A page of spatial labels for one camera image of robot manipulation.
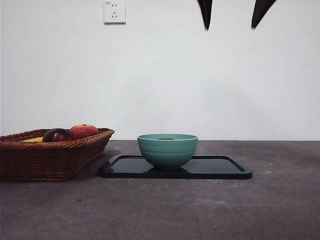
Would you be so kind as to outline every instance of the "tray rim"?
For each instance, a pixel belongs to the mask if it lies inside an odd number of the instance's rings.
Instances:
[[[192,159],[224,159],[229,161],[235,167],[241,170],[240,173],[190,173],[184,177],[175,177],[172,175],[158,175],[151,177],[151,173],[128,173],[128,172],[106,172],[106,169],[110,169],[114,164],[122,159],[144,159],[142,155],[115,155],[105,164],[103,164],[97,171],[97,175],[102,178],[135,178],[135,179],[251,179],[253,177],[253,170],[247,165],[239,162],[233,156],[226,155],[194,155]]]

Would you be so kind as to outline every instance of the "red apple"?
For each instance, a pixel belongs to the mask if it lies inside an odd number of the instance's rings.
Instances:
[[[62,142],[72,140],[75,140],[72,132],[63,128],[54,128],[47,131],[42,139],[43,142]]]
[[[99,133],[99,130],[95,126],[89,124],[75,125],[69,131],[73,134],[75,139],[83,139]]]

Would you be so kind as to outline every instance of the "bowl rim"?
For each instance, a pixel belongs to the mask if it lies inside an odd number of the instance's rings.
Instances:
[[[190,138],[187,139],[150,139],[150,138],[144,138],[143,136],[150,136],[150,135],[183,135],[183,136],[189,136]],[[195,135],[190,134],[184,134],[184,133],[149,133],[149,134],[143,134],[137,137],[137,139],[141,140],[148,140],[148,141],[161,141],[161,142],[175,142],[175,141],[191,141],[191,140],[197,140],[198,137]]]

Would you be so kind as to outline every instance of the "dark pointed object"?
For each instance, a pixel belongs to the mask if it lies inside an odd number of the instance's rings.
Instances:
[[[198,3],[201,8],[203,22],[205,29],[209,29],[210,20],[211,20],[211,8],[212,8],[212,0],[198,0]]]
[[[276,0],[255,0],[251,27],[255,29]]]

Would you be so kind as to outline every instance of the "green ceramic bowl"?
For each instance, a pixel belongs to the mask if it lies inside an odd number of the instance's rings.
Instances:
[[[144,159],[158,169],[178,169],[193,157],[198,137],[159,133],[137,137]]]

